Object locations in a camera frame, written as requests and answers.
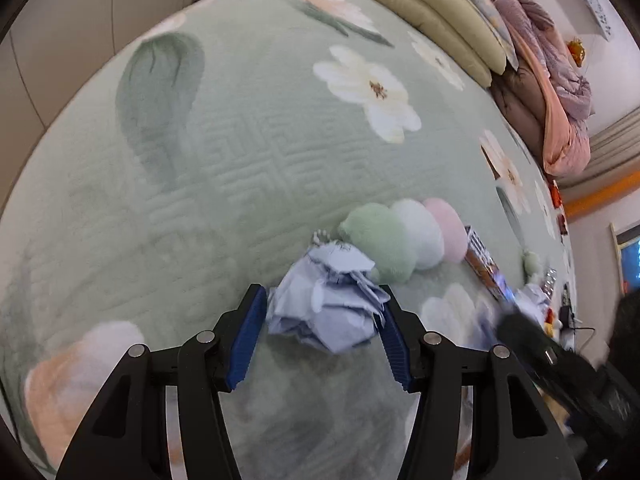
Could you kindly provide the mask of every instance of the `bed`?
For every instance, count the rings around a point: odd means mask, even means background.
[[[487,146],[518,177],[502,200]],[[491,96],[390,10],[203,0],[172,16],[78,92],[0,221],[0,375],[24,449],[55,471],[95,395],[83,373],[108,374],[140,339],[155,350],[212,327],[356,206],[427,197],[474,227],[512,288],[526,248],[575,297],[532,156]],[[392,288],[427,328],[478,345],[492,300],[465,263]],[[416,406],[378,339],[335,356],[266,333],[222,397],[243,477],[265,480],[394,478]]]

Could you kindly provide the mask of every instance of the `green plush toy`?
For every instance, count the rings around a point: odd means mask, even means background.
[[[365,204],[338,226],[342,240],[353,244],[375,263],[379,283],[404,283],[414,272],[416,255],[399,218],[382,204]]]

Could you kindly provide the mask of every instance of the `metal screw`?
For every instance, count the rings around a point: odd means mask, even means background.
[[[437,332],[427,332],[423,339],[427,345],[439,345],[442,343],[442,336]]]
[[[145,353],[145,346],[141,344],[133,345],[127,351],[131,357],[140,357],[143,353]]]
[[[509,349],[506,346],[496,345],[494,346],[494,354],[500,359],[506,359],[511,355],[511,352],[509,352]]]
[[[203,330],[196,336],[200,343],[211,343],[215,338],[216,335],[211,330]]]
[[[558,362],[558,356],[551,348],[545,350],[545,356],[546,360],[549,361],[549,364],[552,366]]]

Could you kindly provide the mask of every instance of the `yellow pillow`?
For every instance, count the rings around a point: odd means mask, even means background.
[[[435,10],[420,0],[376,0],[420,30],[449,54],[480,86],[491,86],[491,71]]]
[[[495,73],[502,74],[507,57],[498,39],[468,0],[421,0],[453,27]]]

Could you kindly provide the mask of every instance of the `pink blanket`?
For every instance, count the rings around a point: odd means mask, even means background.
[[[545,96],[544,170],[555,176],[578,174],[591,158],[586,126],[591,86],[571,66],[566,46],[540,4],[534,0],[493,1],[516,52],[529,63]]]

